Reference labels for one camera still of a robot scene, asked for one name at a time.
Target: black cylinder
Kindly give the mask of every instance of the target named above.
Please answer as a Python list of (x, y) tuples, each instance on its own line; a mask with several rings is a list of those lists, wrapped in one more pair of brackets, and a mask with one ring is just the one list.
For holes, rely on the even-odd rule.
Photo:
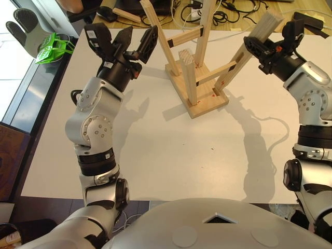
[(106, 80), (120, 92), (123, 92), (132, 79), (131, 72), (120, 62), (115, 63), (112, 68), (103, 67), (98, 78)]
[(116, 166), (113, 149), (95, 155), (77, 156), (81, 172), (85, 176), (106, 173)]
[(278, 58), (278, 60), (273, 63), (272, 72), (280, 80), (286, 81), (291, 77), (296, 69), (304, 63), (305, 61), (300, 58), (292, 59), (290, 56), (283, 56)]
[(298, 135), (299, 145), (332, 149), (332, 127), (300, 126)]

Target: white table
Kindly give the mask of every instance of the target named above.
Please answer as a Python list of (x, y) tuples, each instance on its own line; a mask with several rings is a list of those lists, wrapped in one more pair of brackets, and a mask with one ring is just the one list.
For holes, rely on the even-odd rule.
[[(115, 37), (118, 30), (111, 32)], [(133, 31), (130, 49), (138, 47), (143, 32)], [(167, 37), (178, 32), (165, 30)], [(228, 63), (247, 34), (212, 31), (210, 39), (234, 36), (208, 44), (205, 63), (210, 70)], [(271, 39), (282, 38), (273, 34)], [(177, 57), (178, 51), (194, 51), (195, 45), (189, 42), (172, 51)], [(331, 45), (331, 38), (306, 35), (298, 51), (331, 75)], [(166, 62), (157, 45), (139, 78), (124, 92), (114, 123), (116, 160), (129, 182), (131, 199), (215, 197), (295, 203), (295, 195), (283, 186), (283, 168), (294, 157), (298, 111), (283, 83), (265, 75), (257, 68), (258, 61), (251, 59), (226, 89), (230, 103), (191, 119), (163, 70)], [(75, 110), (70, 91), (82, 89), (100, 63), (83, 32), (40, 138), (23, 196), (82, 198), (80, 169), (64, 126)]]

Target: silver robot arm segment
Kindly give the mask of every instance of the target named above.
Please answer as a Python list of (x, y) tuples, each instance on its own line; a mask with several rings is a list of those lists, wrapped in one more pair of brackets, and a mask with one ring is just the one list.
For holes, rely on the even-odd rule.
[(316, 233), (332, 242), (330, 232), (322, 234), (319, 225), (332, 214), (332, 81), (296, 51), (304, 36), (302, 20), (288, 22), (282, 35), (285, 39), (277, 43), (269, 39), (262, 43), (254, 37), (245, 37), (244, 43), (259, 59), (259, 69), (284, 81), (283, 87), (297, 102), (296, 159), (285, 164), (284, 185), (295, 192)]
[(123, 91), (142, 70), (132, 60), (148, 61), (157, 44), (158, 30), (156, 26), (149, 28), (133, 52), (126, 51), (132, 27), (120, 31), (112, 43), (103, 23), (86, 25), (85, 32), (102, 65), (83, 90), (72, 92), (76, 111), (65, 127), (67, 137), (75, 144), (85, 207), (22, 248), (101, 248), (111, 238), (114, 223), (129, 201), (127, 181), (119, 178), (115, 162), (112, 126)]

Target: red mark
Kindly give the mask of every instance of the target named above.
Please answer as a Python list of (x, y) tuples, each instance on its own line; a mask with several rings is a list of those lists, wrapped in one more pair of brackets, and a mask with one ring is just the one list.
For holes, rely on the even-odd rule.
[(277, 52), (280, 52), (280, 51), (282, 50), (282, 47), (277, 46), (277, 47), (275, 48), (275, 50), (276, 50)]

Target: window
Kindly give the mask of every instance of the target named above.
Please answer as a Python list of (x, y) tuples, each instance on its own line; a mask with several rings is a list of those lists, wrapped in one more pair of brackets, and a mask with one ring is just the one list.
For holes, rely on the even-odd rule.
[(16, 6), (10, 0), (0, 1), (0, 120), (10, 105), (33, 58), (6, 28), (7, 21), (16, 22), (12, 13)]

